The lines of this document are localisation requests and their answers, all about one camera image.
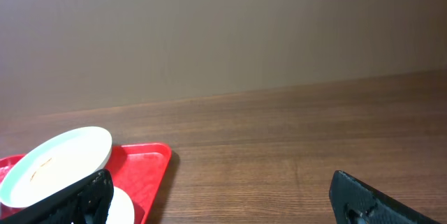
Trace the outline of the white plate top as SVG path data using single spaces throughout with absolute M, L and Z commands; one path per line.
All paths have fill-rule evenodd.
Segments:
M 105 167 L 112 150 L 110 132 L 76 128 L 40 144 L 21 158 L 1 182 L 1 203 L 25 208 Z

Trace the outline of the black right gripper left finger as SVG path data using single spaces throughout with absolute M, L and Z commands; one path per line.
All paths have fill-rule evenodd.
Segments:
M 1 220 L 1 224 L 105 224 L 114 195 L 107 169 Z

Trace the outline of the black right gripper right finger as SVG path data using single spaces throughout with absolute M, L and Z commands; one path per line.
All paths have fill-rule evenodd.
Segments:
M 329 198 L 337 224 L 439 224 L 341 170 Z

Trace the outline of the white plate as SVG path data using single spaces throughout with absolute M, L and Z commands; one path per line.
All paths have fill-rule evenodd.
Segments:
M 135 210 L 130 197 L 122 189 L 114 187 L 106 224 L 134 224 Z
M 25 208 L 105 167 L 112 150 L 110 132 L 76 128 L 40 144 L 21 158 L 1 182 L 1 203 Z

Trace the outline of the red serving tray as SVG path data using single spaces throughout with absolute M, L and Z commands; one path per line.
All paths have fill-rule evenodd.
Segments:
M 114 185 L 124 190 L 133 206 L 135 223 L 145 223 L 171 158 L 163 143 L 116 145 L 105 168 Z

